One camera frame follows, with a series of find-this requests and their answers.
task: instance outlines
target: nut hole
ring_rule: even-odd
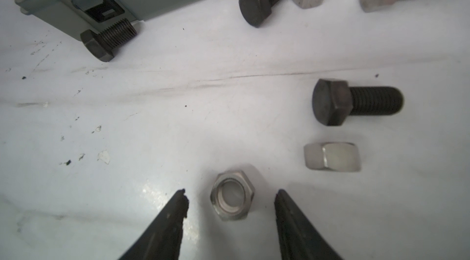
[[[225,212],[237,213],[245,203],[245,190],[238,181],[227,179],[218,187],[217,201]]]

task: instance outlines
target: scratch mark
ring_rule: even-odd
[[[41,61],[40,61],[38,64],[36,64],[36,66],[34,67],[34,69],[31,71],[31,74],[36,70],[36,68],[37,68],[47,57],[49,57],[49,54],[46,55],[46,57],[44,57],[43,59],[41,59]]]
[[[138,114],[138,112],[136,112],[136,113],[134,113],[134,114],[131,114],[130,116],[127,116],[127,118],[125,119],[125,121],[126,121],[129,117],[134,116],[134,115],[136,115],[136,114]]]
[[[98,153],[98,160],[103,161],[106,164],[109,164],[111,157],[109,156],[108,150],[104,150]]]
[[[26,107],[26,106],[32,106],[32,105],[39,105],[39,103],[18,103],[16,107]]]

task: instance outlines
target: white work surface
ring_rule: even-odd
[[[280,259],[280,188],[345,260],[468,259],[469,12],[281,0],[253,28],[238,0],[202,0],[141,22],[103,63],[0,0],[0,259],[116,260],[182,188],[180,259]],[[398,87],[403,110],[325,127],[321,77]],[[361,172],[307,169],[314,141],[356,143]],[[227,169],[256,188],[242,221],[209,201]]]

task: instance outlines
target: white table surface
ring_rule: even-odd
[[[470,0],[281,0],[258,29],[237,1],[141,22],[103,63],[0,0],[0,259],[115,260],[181,188],[180,259],[280,259],[280,188],[345,260],[468,259]],[[396,86],[405,105],[327,128],[321,77]],[[361,172],[307,169],[314,141],[356,143]],[[227,169],[256,187],[246,220],[210,205]]]

